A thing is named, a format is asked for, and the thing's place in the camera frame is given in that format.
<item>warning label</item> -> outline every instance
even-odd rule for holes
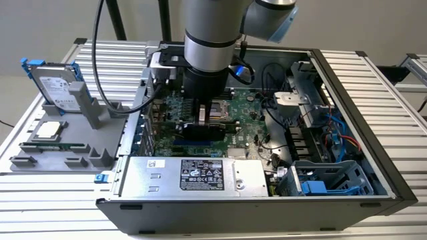
[[[224,190],[223,160],[182,160],[179,187],[184,191]]]

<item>hard drive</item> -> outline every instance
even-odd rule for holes
[[[27,62],[22,59],[22,67],[28,77],[34,80],[47,104],[55,105],[64,113],[80,113],[80,107],[74,95],[70,94],[68,88],[72,82],[84,82],[79,65],[46,62],[34,59]]]

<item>white sticker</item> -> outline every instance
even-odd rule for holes
[[[68,92],[68,82],[60,77],[42,76],[39,79],[56,107],[64,111],[80,111],[76,98]]]
[[[152,169],[152,168],[164,168],[166,167],[166,160],[148,160],[147,161],[147,168]]]

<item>circuit board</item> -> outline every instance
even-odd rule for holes
[[[202,145],[179,145],[175,144],[176,123],[186,114],[186,100],[179,92],[172,91],[163,99],[162,107],[164,117],[158,117],[155,121],[155,156],[156,157],[228,157],[228,149],[246,149],[246,159],[268,159],[270,153],[255,144],[255,136],[259,140],[267,134],[266,122],[262,118],[260,100],[255,98],[256,93],[250,90],[236,89],[232,100],[215,100],[227,107],[228,118],[239,122],[236,133],[226,134],[223,141],[211,141]]]

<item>black metal pole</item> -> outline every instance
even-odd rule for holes
[[[159,0],[159,11],[160,11],[160,24],[162,24],[163,41],[172,41],[170,0]]]
[[[127,39],[127,34],[126,34],[126,28],[123,26],[118,0],[106,0],[106,2],[107,2],[108,13],[110,13],[110,17],[111,17],[115,36],[116,36],[118,40],[126,41],[128,39]]]

